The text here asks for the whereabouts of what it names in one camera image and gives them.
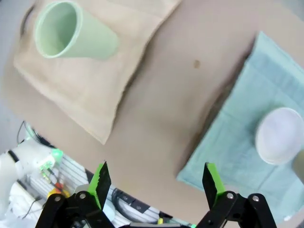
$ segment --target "beige towel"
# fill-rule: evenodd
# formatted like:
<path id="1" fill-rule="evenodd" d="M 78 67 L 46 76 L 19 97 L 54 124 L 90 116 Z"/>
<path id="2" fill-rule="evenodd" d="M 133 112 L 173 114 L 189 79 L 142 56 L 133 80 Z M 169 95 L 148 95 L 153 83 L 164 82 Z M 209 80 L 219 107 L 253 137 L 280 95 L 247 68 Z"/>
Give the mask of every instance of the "beige towel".
<path id="1" fill-rule="evenodd" d="M 40 93 L 105 144 L 124 88 L 139 65 L 147 43 L 180 1 L 76 0 L 119 37 L 118 53 L 101 61 L 40 56 L 33 38 L 34 23 L 38 13 L 52 1 L 39 0 L 27 22 L 14 66 Z"/>

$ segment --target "blue cloth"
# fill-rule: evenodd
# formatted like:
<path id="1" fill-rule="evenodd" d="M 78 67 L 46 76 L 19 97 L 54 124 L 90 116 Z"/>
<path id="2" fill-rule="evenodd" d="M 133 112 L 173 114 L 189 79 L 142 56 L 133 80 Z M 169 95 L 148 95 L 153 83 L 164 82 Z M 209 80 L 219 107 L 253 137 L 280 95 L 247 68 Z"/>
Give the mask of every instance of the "blue cloth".
<path id="1" fill-rule="evenodd" d="M 255 148 L 259 121 L 277 107 L 290 107 L 304 116 L 304 71 L 263 32 L 218 116 L 177 180 L 203 190 L 204 163 L 215 163 L 224 184 L 247 197 L 266 197 L 276 222 L 304 205 L 304 185 L 292 163 L 265 163 Z"/>

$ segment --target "gray floor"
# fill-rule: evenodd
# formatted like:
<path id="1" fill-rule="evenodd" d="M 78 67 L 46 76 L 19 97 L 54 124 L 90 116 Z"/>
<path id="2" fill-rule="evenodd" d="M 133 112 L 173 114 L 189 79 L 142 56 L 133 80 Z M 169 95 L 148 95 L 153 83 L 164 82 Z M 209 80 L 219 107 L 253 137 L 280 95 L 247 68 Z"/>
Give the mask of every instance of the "gray floor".
<path id="1" fill-rule="evenodd" d="M 12 41 L 19 32 L 20 22 L 26 10 L 35 0 L 1 0 L 0 1 L 0 77 L 3 75 L 8 53 Z M 288 7 L 294 14 L 304 20 L 304 0 L 278 0 Z M 17 117 L 0 100 L 0 153 L 17 145 L 17 132 L 22 117 Z M 295 227 L 304 218 L 304 212 L 295 216 L 288 224 L 279 227 Z"/>

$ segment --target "white plate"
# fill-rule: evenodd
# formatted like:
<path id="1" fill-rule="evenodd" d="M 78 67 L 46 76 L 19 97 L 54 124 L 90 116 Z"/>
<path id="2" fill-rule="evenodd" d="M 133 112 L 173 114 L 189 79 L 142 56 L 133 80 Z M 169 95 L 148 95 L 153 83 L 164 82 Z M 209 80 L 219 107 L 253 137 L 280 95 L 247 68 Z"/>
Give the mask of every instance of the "white plate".
<path id="1" fill-rule="evenodd" d="M 256 132 L 256 150 L 260 157 L 273 165 L 292 160 L 301 150 L 304 121 L 291 108 L 278 108 L 267 114 Z"/>

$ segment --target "light green cup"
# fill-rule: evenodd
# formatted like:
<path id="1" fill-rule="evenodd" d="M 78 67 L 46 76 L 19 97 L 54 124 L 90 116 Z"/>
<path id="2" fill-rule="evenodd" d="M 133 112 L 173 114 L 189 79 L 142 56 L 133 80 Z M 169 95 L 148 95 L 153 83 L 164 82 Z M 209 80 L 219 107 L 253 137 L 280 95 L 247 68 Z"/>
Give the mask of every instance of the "light green cup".
<path id="1" fill-rule="evenodd" d="M 45 58 L 108 59 L 117 52 L 117 35 L 97 18 L 70 1 L 52 2 L 39 14 L 34 38 Z"/>

